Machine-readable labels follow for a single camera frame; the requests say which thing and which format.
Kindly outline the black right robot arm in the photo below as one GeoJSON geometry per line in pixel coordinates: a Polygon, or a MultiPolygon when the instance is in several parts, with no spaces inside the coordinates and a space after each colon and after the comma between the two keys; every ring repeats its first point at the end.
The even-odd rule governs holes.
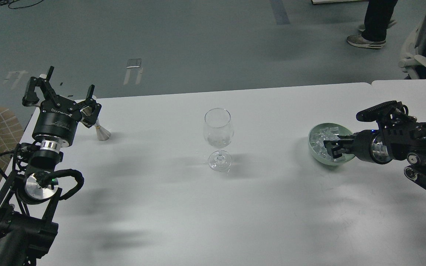
{"type": "Polygon", "coordinates": [[[426,122],[410,116],[402,102],[387,101],[356,114],[361,122],[376,122],[377,130],[363,130],[339,135],[324,141],[333,158],[352,154],[362,161],[387,164],[392,160],[408,161],[404,175],[426,190],[426,122]]]}

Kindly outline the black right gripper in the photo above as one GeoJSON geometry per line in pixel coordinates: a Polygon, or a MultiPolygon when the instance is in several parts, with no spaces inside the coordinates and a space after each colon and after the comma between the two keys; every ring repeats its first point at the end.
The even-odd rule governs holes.
{"type": "Polygon", "coordinates": [[[333,160],[358,159],[376,164],[387,164],[392,161],[383,138],[377,130],[363,130],[355,135],[338,135],[333,142],[329,155],[333,160]]]}

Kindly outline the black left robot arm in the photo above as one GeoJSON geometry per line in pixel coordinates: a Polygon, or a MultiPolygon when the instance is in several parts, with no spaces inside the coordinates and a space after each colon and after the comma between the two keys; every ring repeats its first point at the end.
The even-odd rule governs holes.
{"type": "Polygon", "coordinates": [[[70,147],[78,124],[97,126],[102,105],[93,98],[94,85],[84,100],[58,95],[50,84],[54,67],[46,75],[31,77],[22,98],[24,106],[37,106],[39,115],[32,143],[17,144],[0,153],[0,266],[35,266],[48,254],[58,234],[53,221],[58,203],[68,200],[84,184],[74,169],[56,170],[62,148],[70,147]]]}

